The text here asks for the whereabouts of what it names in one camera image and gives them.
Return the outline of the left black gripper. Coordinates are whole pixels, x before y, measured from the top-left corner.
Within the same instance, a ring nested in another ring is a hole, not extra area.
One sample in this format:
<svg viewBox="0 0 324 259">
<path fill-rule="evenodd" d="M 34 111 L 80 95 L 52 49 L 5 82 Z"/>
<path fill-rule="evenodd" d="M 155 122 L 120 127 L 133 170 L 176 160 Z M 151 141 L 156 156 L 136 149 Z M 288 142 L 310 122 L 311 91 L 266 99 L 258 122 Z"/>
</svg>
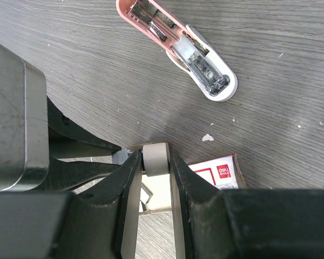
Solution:
<svg viewBox="0 0 324 259">
<path fill-rule="evenodd" d="M 66 117 L 50 99 L 47 107 L 43 72 L 0 44 L 0 192 L 74 190 L 120 166 L 58 159 L 120 150 Z"/>
</svg>

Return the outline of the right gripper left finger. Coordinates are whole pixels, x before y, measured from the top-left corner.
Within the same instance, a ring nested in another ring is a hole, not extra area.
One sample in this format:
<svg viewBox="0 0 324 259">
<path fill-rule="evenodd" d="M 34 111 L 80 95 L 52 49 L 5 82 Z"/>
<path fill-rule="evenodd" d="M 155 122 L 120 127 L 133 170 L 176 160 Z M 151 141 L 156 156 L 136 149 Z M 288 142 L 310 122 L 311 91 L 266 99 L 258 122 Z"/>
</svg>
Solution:
<svg viewBox="0 0 324 259">
<path fill-rule="evenodd" d="M 73 194 L 48 258 L 134 258 L 141 191 L 141 150 L 108 176 Z"/>
</svg>

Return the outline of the red white staple box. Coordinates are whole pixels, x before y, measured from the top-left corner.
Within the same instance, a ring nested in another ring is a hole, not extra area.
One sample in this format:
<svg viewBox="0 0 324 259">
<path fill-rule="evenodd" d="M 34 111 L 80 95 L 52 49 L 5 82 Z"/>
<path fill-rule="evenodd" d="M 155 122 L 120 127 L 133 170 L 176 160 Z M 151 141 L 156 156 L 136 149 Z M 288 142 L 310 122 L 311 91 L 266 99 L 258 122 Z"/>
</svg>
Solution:
<svg viewBox="0 0 324 259">
<path fill-rule="evenodd" d="M 237 155 L 231 154 L 189 165 L 189 168 L 218 189 L 247 188 Z"/>
</svg>

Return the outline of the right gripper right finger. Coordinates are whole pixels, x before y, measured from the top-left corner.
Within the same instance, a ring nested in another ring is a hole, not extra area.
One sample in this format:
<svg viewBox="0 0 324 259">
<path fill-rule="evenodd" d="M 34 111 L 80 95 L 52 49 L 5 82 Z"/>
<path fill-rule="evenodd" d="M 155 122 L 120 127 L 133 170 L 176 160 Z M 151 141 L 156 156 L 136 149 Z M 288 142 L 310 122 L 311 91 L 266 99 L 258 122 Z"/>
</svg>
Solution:
<svg viewBox="0 0 324 259">
<path fill-rule="evenodd" d="M 177 258 L 324 258 L 324 189 L 224 189 L 170 157 Z"/>
</svg>

